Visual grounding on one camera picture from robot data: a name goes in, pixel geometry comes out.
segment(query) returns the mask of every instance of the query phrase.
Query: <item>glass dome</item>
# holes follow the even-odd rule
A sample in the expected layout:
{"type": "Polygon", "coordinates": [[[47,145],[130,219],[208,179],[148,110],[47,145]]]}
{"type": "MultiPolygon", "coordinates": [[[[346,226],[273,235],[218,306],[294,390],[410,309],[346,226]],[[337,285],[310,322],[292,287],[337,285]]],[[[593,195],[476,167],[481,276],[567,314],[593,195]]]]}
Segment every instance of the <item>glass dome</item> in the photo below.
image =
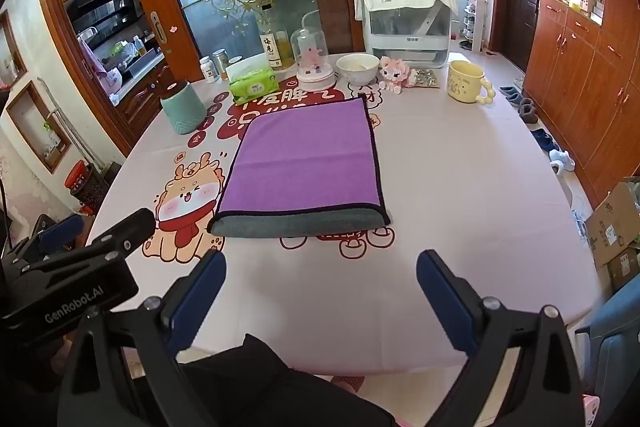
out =
{"type": "Polygon", "coordinates": [[[291,36],[291,47],[296,57],[299,80],[320,80],[334,74],[322,30],[307,26],[295,31],[291,36]]]}

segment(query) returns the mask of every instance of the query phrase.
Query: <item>metal can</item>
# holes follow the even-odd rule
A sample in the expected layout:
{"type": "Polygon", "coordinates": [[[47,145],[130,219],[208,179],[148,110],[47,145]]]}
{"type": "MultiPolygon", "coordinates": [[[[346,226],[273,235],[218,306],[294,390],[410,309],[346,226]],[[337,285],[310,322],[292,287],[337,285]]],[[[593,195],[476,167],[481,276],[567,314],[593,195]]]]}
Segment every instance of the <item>metal can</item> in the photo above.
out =
{"type": "Polygon", "coordinates": [[[213,55],[211,55],[211,60],[218,70],[220,78],[222,78],[223,80],[228,80],[229,76],[228,74],[226,74],[226,68],[229,65],[229,57],[226,55],[226,50],[222,48],[221,50],[213,52],[213,55]]]}

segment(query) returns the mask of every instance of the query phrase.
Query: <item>pink tablecloth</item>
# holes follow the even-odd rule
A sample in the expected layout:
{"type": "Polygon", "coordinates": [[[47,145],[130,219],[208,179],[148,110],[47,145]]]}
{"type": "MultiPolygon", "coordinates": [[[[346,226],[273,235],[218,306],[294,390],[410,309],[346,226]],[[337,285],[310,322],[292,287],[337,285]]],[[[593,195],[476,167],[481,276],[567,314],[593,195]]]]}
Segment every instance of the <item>pink tablecloth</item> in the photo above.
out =
{"type": "Polygon", "coordinates": [[[324,375],[417,371],[464,360],[415,280],[417,255],[426,248],[481,296],[513,309],[552,303],[565,321],[587,312],[599,295],[593,261],[548,158],[502,95],[490,106],[457,102],[447,96],[446,73],[446,67],[436,71],[442,89],[400,95],[342,81],[307,94],[294,78],[242,108],[232,106],[225,86],[196,84],[210,114],[201,130],[177,136],[160,114],[92,230],[95,237],[140,206],[160,218],[153,239],[129,257],[140,292],[123,307],[162,295],[208,248],[222,248],[226,282],[194,345],[220,351],[251,333],[289,365],[324,375]],[[360,92],[374,125],[389,227],[281,240],[206,233],[252,118],[360,92]],[[203,185],[206,190],[194,191],[203,185]],[[180,204],[168,208],[175,197],[180,204]]]}

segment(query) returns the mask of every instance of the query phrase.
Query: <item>red circle print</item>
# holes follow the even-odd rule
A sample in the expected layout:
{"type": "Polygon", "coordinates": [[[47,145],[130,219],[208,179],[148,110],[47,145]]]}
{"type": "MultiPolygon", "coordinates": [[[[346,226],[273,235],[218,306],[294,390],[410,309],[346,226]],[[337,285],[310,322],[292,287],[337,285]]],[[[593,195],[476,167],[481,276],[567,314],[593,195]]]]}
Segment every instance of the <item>red circle print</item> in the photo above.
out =
{"type": "Polygon", "coordinates": [[[207,109],[207,116],[215,115],[220,109],[222,109],[222,104],[220,102],[216,102],[207,109]]]}
{"type": "Polygon", "coordinates": [[[204,121],[198,126],[199,131],[204,131],[207,127],[210,127],[213,123],[214,118],[212,116],[208,116],[204,119],[204,121]]]}
{"type": "Polygon", "coordinates": [[[219,95],[217,95],[217,97],[213,99],[213,101],[216,103],[224,102],[228,96],[229,96],[228,91],[221,92],[219,95]]]}
{"type": "Polygon", "coordinates": [[[205,136],[207,136],[207,133],[205,133],[204,131],[198,131],[189,139],[189,141],[187,142],[187,147],[189,147],[190,149],[197,147],[202,142],[204,142],[205,136]]]}

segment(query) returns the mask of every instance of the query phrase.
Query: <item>metal bolt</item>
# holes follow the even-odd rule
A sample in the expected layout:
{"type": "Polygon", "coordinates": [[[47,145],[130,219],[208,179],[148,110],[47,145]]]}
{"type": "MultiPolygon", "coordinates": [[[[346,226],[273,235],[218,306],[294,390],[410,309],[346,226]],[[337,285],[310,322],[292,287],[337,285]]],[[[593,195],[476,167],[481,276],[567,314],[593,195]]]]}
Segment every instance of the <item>metal bolt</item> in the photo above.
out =
{"type": "Polygon", "coordinates": [[[97,317],[98,313],[100,313],[100,310],[98,309],[98,306],[89,306],[86,309],[86,318],[92,319],[94,317],[97,317]]]}
{"type": "Polygon", "coordinates": [[[495,297],[485,297],[482,299],[482,305],[488,310],[500,309],[500,301],[495,297]]]}
{"type": "Polygon", "coordinates": [[[145,310],[149,312],[151,310],[157,310],[160,307],[161,302],[162,299],[157,295],[154,295],[152,297],[147,297],[142,305],[145,307],[145,310]]]}
{"type": "Polygon", "coordinates": [[[558,308],[556,308],[555,306],[545,306],[543,311],[545,312],[545,315],[550,319],[554,319],[560,314],[558,308]]]}

